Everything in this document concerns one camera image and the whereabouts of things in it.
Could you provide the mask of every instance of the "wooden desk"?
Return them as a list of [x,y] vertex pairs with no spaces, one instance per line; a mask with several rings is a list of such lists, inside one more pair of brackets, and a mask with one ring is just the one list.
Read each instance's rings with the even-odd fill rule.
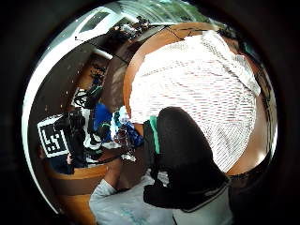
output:
[[[170,29],[163,29],[147,39],[138,51],[133,55],[124,79],[123,96],[127,112],[131,117],[131,109],[129,106],[129,98],[131,93],[131,84],[135,74],[139,70],[144,57],[159,49],[160,47],[180,41],[186,36],[200,35],[202,30],[218,30],[217,27],[203,22],[185,22],[170,26]],[[238,49],[238,43],[235,40],[224,38],[233,53],[241,53]],[[245,55],[249,61],[254,74],[258,71],[258,67],[254,62]],[[135,128],[143,135],[143,125],[135,124]],[[265,108],[263,107],[262,96],[257,97],[257,118],[255,127],[250,135],[247,149],[238,161],[227,172],[228,175],[244,173],[257,166],[266,156],[266,133],[267,125],[265,118]]]

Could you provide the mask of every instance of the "blue object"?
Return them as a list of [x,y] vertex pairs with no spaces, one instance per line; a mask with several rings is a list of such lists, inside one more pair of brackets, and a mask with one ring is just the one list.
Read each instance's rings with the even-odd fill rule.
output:
[[108,108],[102,103],[98,103],[94,111],[94,131],[98,130],[98,127],[103,122],[111,123],[113,114],[108,110]]

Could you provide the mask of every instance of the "teal strap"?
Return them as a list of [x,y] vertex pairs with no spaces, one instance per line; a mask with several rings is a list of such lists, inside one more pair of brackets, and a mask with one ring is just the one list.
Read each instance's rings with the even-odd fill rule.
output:
[[153,130],[154,145],[156,147],[157,154],[159,154],[157,120],[158,120],[158,118],[156,116],[154,116],[154,115],[150,116],[149,121],[150,121],[151,129]]

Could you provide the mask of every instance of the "white striped shirt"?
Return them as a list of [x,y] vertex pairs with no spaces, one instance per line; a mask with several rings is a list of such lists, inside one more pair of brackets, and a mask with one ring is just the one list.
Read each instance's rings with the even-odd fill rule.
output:
[[130,121],[142,124],[163,108],[182,108],[227,172],[248,145],[260,92],[247,59],[233,54],[217,32],[206,31],[145,56],[132,83]]

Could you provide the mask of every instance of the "white cloth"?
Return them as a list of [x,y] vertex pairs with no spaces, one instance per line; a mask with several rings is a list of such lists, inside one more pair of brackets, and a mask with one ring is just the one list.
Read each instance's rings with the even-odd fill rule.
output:
[[215,31],[186,37],[145,56],[129,99],[132,123],[169,106],[185,110],[226,172],[247,147],[261,92],[243,55],[234,55]]
[[[158,174],[164,182],[166,173]],[[143,187],[154,184],[149,171],[135,187],[120,193],[104,179],[91,195],[89,206],[98,224],[174,224],[172,209],[158,208],[143,201]]]

